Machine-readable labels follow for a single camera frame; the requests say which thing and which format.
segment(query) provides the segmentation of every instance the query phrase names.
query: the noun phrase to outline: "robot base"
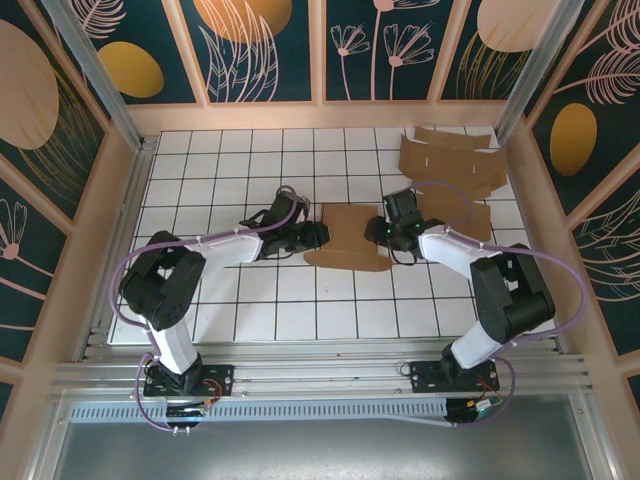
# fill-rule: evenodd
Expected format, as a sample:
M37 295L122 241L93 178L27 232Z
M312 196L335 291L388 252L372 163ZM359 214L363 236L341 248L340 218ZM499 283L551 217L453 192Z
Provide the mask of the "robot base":
M413 393L482 393L485 387L478 381L478 375L494 390L500 389L496 365L491 361L483 362L469 370L462 370L455 382L452 382L447 376L440 361L410 362L409 374L407 374L411 378Z
M216 389L216 394L229 397L233 389L233 373L233 365L202 365L200 371L201 380L188 393L183 393L173 388L173 382L166 377L160 367L154 365L146 370L147 379L144 384L143 395L145 397L164 398L183 396L211 397L211 390L202 380L215 380L223 389L222 392L218 392L218 389Z

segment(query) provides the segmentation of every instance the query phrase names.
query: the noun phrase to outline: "yellow circle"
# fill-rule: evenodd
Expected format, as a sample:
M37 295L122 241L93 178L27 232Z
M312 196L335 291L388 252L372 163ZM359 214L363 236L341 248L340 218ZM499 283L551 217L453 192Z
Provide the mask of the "yellow circle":
M158 62L133 43L109 43L100 49L98 55L116 88L126 95L149 98L164 87Z
M273 36L280 33L291 18L291 0L194 0L194 4L207 26L232 42L262 40L260 31L249 39L252 31L250 12L253 12L258 28L260 17L264 18Z
M47 56L19 28L0 20L0 138L40 148L58 122L58 84Z
M558 0L483 0L478 35L498 52L524 52L538 44Z
M571 177L582 170L596 144L598 122L580 103L562 109L551 129L551 164L560 175Z

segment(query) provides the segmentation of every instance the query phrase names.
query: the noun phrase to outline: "white grid mat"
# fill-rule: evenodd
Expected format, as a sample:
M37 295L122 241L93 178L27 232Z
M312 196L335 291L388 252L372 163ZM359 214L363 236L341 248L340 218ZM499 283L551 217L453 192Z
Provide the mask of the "white grid mat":
M438 130L493 134L490 127ZM182 238L227 231L268 208L282 184L311 200L316 219L320 204L331 202L372 203L382 212L383 192L410 184L398 170L404 132L164 132L132 249L163 229ZM406 133L413 138L413 129ZM529 244L510 185L487 204L497 243ZM352 272L309 266L299 254L203 279L186 318L195 343L458 336L476 321L472 295L466 279L438 264ZM123 311L131 315L126 305ZM148 343L122 322L113 322L109 338L112 344Z

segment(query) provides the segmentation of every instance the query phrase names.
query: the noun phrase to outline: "cardboard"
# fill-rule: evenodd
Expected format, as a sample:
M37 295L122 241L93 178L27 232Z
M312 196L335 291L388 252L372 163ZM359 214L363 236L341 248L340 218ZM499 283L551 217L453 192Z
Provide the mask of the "cardboard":
M378 246L364 238L367 222L378 215L375 205L327 204L322 206L322 222L329 228L330 240L304 259L310 265L341 270L383 272L391 259L378 254Z
M422 127L416 127L414 138L421 142L457 148L460 150L489 148L489 145L491 144L491 135L460 135L457 133L438 132L437 130Z
M421 134L427 138L431 134ZM464 135L447 134L453 145L449 148L433 143L419 143L402 136L399 168L413 183L440 181L460 188L472 202L483 200L507 183L507 158L504 150L476 152L468 142L456 140ZM468 203L456 192L441 186L418 187L418 208L425 220L437 218L451 224L465 235L481 241L491 240L491 209L484 204Z

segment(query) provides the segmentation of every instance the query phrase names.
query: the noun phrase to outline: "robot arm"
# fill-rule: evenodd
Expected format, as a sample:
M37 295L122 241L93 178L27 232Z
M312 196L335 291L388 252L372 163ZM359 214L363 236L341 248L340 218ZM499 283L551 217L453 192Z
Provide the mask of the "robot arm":
M287 223L268 228L286 218L293 208ZM279 192L269 210L240 222L248 229L236 235L151 250L136 259L120 282L119 291L131 311L149 325L159 350L161 382L169 390L188 395L201 380L202 359L191 343L184 319L200 279L238 263L267 259L281 249L296 253L324 245L329 241L329 231L321 222L308 221L308 213L307 201ZM149 244L176 240L162 231ZM163 270L170 272L166 278Z
M514 337L553 318L555 305L533 257L481 250L462 241L464 235L451 235L442 222L425 222L410 189L385 196L384 203L389 222L372 218L368 240L446 265L473 284L479 321L442 352L452 383Z

